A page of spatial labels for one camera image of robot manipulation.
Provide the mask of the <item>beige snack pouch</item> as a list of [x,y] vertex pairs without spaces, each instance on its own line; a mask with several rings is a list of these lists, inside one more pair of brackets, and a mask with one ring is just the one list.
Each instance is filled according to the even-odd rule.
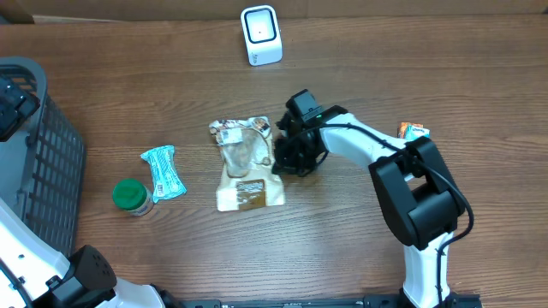
[[221,212],[254,210],[285,204],[284,184],[272,172],[274,154],[269,118],[217,120],[209,125],[223,160],[217,187]]

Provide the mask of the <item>small orange box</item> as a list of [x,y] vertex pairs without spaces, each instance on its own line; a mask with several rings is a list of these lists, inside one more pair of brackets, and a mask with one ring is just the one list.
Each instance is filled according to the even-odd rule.
[[399,139],[411,140],[413,134],[411,133],[411,122],[401,122],[398,127],[397,137]]

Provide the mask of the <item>small teal tissue pack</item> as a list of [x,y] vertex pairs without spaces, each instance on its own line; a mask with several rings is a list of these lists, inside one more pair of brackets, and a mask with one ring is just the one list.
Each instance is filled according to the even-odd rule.
[[409,124],[406,127],[403,138],[407,141],[414,141],[421,137],[430,137],[430,130],[420,125]]

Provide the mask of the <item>light green wipes packet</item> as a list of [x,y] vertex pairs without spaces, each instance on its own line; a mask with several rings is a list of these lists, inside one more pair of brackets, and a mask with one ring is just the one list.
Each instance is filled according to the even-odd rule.
[[152,174],[152,200],[177,198],[187,192],[187,188],[180,179],[174,161],[175,147],[163,145],[148,150],[140,155],[147,162]]

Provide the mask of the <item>green lid white jar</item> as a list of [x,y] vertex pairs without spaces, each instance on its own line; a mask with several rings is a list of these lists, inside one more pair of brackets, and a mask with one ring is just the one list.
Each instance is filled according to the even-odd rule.
[[119,181],[113,189],[112,199],[117,208],[132,216],[144,216],[154,206],[152,193],[135,179]]

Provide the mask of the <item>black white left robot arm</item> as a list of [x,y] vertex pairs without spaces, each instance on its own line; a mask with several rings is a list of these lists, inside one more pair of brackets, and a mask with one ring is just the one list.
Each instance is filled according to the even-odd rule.
[[119,278],[92,246],[75,248],[86,147],[45,80],[1,75],[1,305],[178,307],[155,285]]

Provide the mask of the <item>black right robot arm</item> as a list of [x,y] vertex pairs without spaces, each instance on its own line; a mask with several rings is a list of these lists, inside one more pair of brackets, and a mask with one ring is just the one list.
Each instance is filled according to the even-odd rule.
[[408,141],[380,133],[339,105],[320,106],[302,90],[286,103],[277,123],[277,175],[304,177],[329,154],[369,172],[389,230],[404,247],[405,280],[399,307],[465,307],[447,283],[449,247],[474,226],[470,203],[457,187],[435,144],[427,137]]

